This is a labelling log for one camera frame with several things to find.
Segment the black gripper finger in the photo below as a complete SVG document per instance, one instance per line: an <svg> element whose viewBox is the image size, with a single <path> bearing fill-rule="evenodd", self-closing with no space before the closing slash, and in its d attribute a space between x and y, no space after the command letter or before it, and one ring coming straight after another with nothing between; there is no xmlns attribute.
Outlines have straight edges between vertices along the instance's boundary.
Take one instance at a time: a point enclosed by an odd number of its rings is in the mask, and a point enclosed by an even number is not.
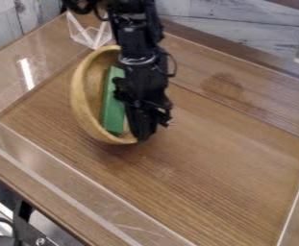
<svg viewBox="0 0 299 246"><path fill-rule="evenodd" d="M127 106L126 113L131 133L139 140L143 140L146 138L143 111Z"/></svg>
<svg viewBox="0 0 299 246"><path fill-rule="evenodd" d="M157 115L154 111L145 111L143 141L147 141L157 132Z"/></svg>

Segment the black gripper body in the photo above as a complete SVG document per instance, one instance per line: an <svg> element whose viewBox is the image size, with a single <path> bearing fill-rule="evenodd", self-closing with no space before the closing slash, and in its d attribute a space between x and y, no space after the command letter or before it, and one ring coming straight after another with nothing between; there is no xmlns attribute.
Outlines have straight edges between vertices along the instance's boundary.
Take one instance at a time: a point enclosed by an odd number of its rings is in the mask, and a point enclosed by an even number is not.
<svg viewBox="0 0 299 246"><path fill-rule="evenodd" d="M133 61L119 59L119 67L125 71L125 78L115 78L117 99L125 104L143 111L154 111L157 125L167 127L173 119L173 102L166 95L169 80L175 73L169 72L169 60Z"/></svg>

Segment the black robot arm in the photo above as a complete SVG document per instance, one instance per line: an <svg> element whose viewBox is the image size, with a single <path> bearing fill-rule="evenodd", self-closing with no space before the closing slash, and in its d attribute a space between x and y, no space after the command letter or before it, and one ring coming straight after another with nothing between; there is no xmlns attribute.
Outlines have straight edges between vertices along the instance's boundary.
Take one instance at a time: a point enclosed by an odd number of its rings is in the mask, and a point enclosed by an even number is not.
<svg viewBox="0 0 299 246"><path fill-rule="evenodd" d="M117 43L82 61L72 78L71 102L85 130L111 144L150 139L173 119L166 95L170 54L155 0L62 0L78 14L93 13L107 22Z"/></svg>

